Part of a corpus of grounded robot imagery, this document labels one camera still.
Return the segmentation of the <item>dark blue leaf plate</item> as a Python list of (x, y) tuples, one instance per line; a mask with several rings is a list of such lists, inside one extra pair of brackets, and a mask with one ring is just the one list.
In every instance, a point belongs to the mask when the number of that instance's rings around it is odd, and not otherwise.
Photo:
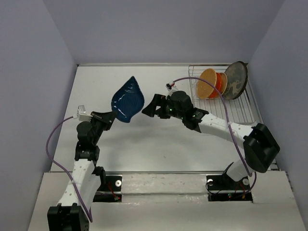
[(129, 123), (144, 107), (144, 95), (134, 76), (132, 76), (112, 97), (111, 109), (117, 112), (116, 118)]

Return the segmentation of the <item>tan woven round plate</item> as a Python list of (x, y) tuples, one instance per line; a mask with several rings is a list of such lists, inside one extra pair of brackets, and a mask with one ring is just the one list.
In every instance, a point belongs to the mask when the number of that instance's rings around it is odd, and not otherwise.
[(200, 99), (208, 98), (214, 91), (212, 86), (216, 86), (217, 75), (214, 69), (208, 68), (200, 75), (197, 81), (197, 97)]

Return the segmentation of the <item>orange glossy plate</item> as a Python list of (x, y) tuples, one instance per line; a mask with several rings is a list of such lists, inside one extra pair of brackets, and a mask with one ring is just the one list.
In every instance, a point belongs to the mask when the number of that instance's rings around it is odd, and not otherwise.
[[(216, 77), (217, 77), (217, 80), (216, 80), (216, 85), (215, 85), (215, 88), (220, 91), (221, 89), (221, 85), (222, 85), (222, 79), (221, 79), (221, 75), (220, 73), (216, 73)], [(216, 90), (213, 90), (213, 92), (209, 95), (209, 99), (211, 98), (216, 98), (218, 96), (218, 92)]]

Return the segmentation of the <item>grey deer plate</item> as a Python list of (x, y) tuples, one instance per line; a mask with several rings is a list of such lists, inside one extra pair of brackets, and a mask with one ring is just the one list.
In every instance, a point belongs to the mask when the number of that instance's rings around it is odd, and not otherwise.
[(245, 70), (242, 61), (232, 63), (224, 72), (227, 75), (228, 84), (222, 94), (224, 99), (234, 100), (240, 97), (245, 81)]

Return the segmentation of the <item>large teal floral plate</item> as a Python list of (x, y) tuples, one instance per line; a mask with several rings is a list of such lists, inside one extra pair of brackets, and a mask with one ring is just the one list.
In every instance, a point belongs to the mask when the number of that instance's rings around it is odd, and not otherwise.
[(247, 83), (248, 83), (248, 67), (247, 67), (247, 65), (248, 65), (248, 63), (243, 63), (243, 66), (244, 66), (244, 70), (245, 70), (245, 81), (244, 81), (244, 84), (243, 84), (243, 90), (242, 90), (242, 92), (244, 92), (245, 91), (245, 89), (246, 89), (246, 85), (247, 85)]

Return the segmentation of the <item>cream plate with prints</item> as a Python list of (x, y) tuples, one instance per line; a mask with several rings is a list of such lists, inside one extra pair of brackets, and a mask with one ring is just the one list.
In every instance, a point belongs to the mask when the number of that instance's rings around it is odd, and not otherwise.
[(219, 73), (221, 77), (221, 88), (220, 88), (220, 93), (223, 94), (227, 88), (228, 84), (228, 79), (227, 75), (225, 73)]

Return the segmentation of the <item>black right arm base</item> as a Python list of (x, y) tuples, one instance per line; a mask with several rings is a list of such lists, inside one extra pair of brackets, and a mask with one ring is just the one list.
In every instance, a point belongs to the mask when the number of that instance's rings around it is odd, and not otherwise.
[(207, 175), (205, 189), (209, 202), (253, 201), (248, 177), (234, 182), (222, 175)]

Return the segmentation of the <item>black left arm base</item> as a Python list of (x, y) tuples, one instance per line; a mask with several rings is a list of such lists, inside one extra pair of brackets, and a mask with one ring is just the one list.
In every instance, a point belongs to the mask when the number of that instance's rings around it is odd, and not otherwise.
[(101, 184), (94, 198), (94, 203), (122, 202), (122, 175), (107, 175), (105, 184)]

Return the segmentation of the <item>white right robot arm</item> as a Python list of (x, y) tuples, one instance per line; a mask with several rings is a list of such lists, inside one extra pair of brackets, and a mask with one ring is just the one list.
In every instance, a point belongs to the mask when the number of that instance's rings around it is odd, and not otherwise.
[(210, 134), (236, 144), (244, 150), (240, 159), (231, 163), (221, 177), (225, 188), (234, 188), (251, 173), (265, 173), (280, 151), (272, 133), (264, 124), (241, 125), (223, 120), (206, 110), (194, 107), (183, 91), (164, 96), (155, 94), (142, 113), (160, 119), (178, 118), (190, 130)]

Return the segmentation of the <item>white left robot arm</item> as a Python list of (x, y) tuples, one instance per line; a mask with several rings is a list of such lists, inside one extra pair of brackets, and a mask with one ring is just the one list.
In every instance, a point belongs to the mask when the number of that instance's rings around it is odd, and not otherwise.
[(77, 144), (74, 166), (68, 171), (56, 161), (69, 177), (67, 187), (56, 206), (47, 212), (48, 226), (51, 231), (88, 231), (93, 222), (91, 205), (97, 190), (106, 186), (106, 173), (97, 165), (100, 149), (97, 145), (102, 133), (108, 131), (116, 112), (90, 114), (81, 111), (74, 116), (77, 125)]

